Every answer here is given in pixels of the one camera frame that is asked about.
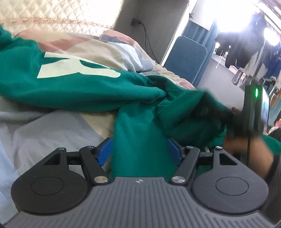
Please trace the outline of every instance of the bed sheet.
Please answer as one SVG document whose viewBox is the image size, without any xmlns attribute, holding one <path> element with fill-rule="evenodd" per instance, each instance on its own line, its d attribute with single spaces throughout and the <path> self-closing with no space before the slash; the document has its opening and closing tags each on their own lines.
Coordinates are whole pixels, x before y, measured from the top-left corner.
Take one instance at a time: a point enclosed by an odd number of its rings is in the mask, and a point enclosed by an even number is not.
<svg viewBox="0 0 281 228">
<path fill-rule="evenodd" d="M 27 30 L 18 36 L 37 41 L 42 51 L 70 54 L 144 76 L 162 75 L 179 86 L 194 89 L 185 79 L 156 64 L 133 39 L 115 31 L 95 37 Z M 0 223 L 7 222 L 17 211 L 10 196 L 16 178 L 58 147 L 77 151 L 112 137 L 116 115 L 117 111 L 43 109 L 0 97 Z M 110 160 L 104 169 L 110 172 Z M 71 170 L 83 175 L 77 166 Z"/>
</svg>

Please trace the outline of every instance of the blue chair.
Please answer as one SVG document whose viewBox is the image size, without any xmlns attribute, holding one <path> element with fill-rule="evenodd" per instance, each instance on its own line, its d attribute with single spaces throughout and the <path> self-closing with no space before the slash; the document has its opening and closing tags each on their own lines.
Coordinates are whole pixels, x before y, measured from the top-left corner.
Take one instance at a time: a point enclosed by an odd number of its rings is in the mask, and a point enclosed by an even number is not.
<svg viewBox="0 0 281 228">
<path fill-rule="evenodd" d="M 187 37 L 177 38 L 164 67 L 194 83 L 200 68 L 207 56 L 207 49 Z"/>
</svg>

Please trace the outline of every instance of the bed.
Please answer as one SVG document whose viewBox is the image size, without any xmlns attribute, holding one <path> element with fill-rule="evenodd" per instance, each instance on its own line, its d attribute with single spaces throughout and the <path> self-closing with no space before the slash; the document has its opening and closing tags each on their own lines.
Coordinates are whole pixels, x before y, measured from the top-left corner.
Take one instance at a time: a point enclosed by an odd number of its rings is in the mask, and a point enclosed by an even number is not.
<svg viewBox="0 0 281 228">
<path fill-rule="evenodd" d="M 121 0 L 1 0 L 0 23 L 12 36 L 36 41 L 41 51 L 143 76 L 161 75 L 193 90 L 191 83 L 156 64 L 136 41 L 112 30 L 121 8 Z M 0 223 L 17 212 L 10 189 L 21 174 L 60 146 L 77 151 L 112 137 L 116 115 L 39 108 L 0 97 Z M 110 160 L 103 168 L 110 172 Z M 83 175 L 77 166 L 70 169 Z"/>
</svg>

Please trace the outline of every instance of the wall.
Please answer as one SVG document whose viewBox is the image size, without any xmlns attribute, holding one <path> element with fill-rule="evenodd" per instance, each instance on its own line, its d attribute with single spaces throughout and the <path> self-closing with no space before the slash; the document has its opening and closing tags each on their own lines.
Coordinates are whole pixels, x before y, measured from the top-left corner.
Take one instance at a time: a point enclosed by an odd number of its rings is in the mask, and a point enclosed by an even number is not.
<svg viewBox="0 0 281 228">
<path fill-rule="evenodd" d="M 208 90 L 219 102 L 228 108 L 243 109 L 244 91 L 232 84 L 234 73 L 225 66 L 210 59 L 197 89 Z"/>
<path fill-rule="evenodd" d="M 200 25 L 201 27 L 210 30 L 218 7 L 219 0 L 198 0 L 192 10 L 190 21 Z"/>
<path fill-rule="evenodd" d="M 169 45 L 168 45 L 168 48 L 167 48 L 167 50 L 166 50 L 166 52 L 165 52 L 165 54 L 164 54 L 164 56 L 163 56 L 163 58 L 162 58 L 162 61 L 161 61 L 161 63 L 160 63 L 162 66 L 164 66 L 164 64 L 165 64 L 165 62 L 166 62 L 166 60 L 167 60 L 167 58 L 168 58 L 168 56 L 169 56 L 169 54 L 170 54 L 170 52 L 171 52 L 171 50 L 172 50 L 174 44 L 175 44 L 175 42 L 176 42 L 176 39 L 177 39 L 179 36 L 181 36 L 181 35 L 183 34 L 184 30 L 186 29 L 187 24 L 188 24 L 188 22 L 189 22 L 189 12 L 190 12 L 190 11 L 191 11 L 190 6 L 187 6 L 187 8 L 185 9 L 185 12 L 183 13 L 183 16 L 182 16 L 182 18 L 181 18 L 181 21 L 180 21 L 180 23 L 179 23 L 179 25 L 178 25 L 178 28 L 177 28 L 177 30 L 175 31 L 175 33 L 174 33 L 174 35 L 173 35 L 173 38 L 172 38 L 172 40 L 170 41 L 170 43 L 169 43 Z"/>
<path fill-rule="evenodd" d="M 139 13 L 139 0 L 123 0 L 123 8 L 116 21 L 114 30 L 132 36 L 133 27 L 130 26 L 133 17 L 136 17 Z"/>
<path fill-rule="evenodd" d="M 130 26 L 132 18 L 141 20 L 146 28 L 152 50 L 160 62 L 187 7 L 187 0 L 125 0 L 115 30 L 136 40 L 145 50 L 142 25 Z M 153 54 L 147 42 L 150 57 Z"/>
</svg>

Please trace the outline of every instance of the circular pad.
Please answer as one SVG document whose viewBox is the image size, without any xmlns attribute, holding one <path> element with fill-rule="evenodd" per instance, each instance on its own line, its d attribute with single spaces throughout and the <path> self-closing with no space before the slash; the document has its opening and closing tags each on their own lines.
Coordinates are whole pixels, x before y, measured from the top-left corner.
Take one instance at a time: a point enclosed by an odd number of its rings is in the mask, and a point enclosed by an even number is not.
<svg viewBox="0 0 281 228">
<path fill-rule="evenodd" d="M 248 189 L 249 185 L 246 181 L 237 177 L 224 177 L 216 182 L 216 188 L 225 195 L 242 195 Z"/>
<path fill-rule="evenodd" d="M 64 182 L 56 177 L 43 177 L 34 181 L 31 189 L 38 195 L 53 195 L 60 192 Z"/>
</svg>

